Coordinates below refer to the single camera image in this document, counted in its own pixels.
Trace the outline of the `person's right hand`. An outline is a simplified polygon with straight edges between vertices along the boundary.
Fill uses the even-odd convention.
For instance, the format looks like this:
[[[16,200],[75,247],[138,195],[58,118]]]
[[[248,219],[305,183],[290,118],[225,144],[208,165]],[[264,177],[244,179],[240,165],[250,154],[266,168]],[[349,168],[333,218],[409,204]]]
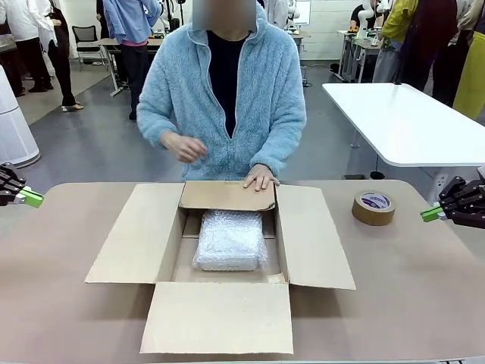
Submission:
[[[191,164],[207,155],[205,144],[196,138],[165,131],[160,137],[162,146],[171,151],[179,162]]]

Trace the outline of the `person's left hand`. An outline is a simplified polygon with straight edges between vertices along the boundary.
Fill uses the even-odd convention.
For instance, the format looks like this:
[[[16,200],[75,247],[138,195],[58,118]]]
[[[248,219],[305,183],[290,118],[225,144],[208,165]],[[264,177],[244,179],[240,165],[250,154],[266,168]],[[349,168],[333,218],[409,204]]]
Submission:
[[[266,190],[271,184],[279,186],[279,180],[273,175],[270,168],[266,165],[254,165],[244,180],[243,187],[252,187],[256,192]]]

